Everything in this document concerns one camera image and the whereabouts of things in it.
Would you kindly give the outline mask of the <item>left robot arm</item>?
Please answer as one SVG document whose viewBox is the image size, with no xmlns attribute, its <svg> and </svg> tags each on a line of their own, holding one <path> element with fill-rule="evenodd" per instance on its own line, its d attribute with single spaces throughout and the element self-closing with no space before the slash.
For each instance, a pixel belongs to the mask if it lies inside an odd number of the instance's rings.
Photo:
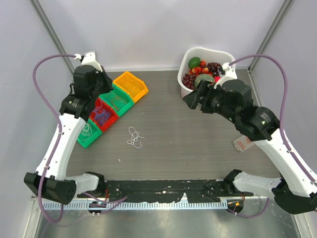
<svg viewBox="0 0 317 238">
<path fill-rule="evenodd" d="M 77 138 L 88 122 L 97 98 L 113 89 L 112 80 L 96 63 L 77 67 L 73 80 L 70 94 L 61 103 L 60 122 L 47 153 L 35 172 L 26 173 L 24 177 L 24 183 L 36 196 L 63 205 L 84 192 L 99 198 L 106 190 L 103 175 L 86 172 L 67 177 L 66 170 Z"/>
</svg>

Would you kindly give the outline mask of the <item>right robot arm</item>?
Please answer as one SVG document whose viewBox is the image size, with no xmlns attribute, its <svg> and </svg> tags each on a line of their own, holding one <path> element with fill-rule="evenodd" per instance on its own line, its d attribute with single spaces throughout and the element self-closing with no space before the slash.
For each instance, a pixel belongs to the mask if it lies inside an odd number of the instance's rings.
<svg viewBox="0 0 317 238">
<path fill-rule="evenodd" d="M 290 214 L 317 209 L 317 188 L 292 157 L 296 151 L 283 141 L 275 114 L 253 104 L 250 86 L 241 80 L 230 80 L 214 87 L 202 80 L 183 101 L 190 109 L 201 105 L 202 113 L 216 113 L 233 123 L 237 131 L 264 151 L 281 175 L 265 178 L 234 169 L 224 178 L 226 194 L 249 192 L 265 196 Z"/>
</svg>

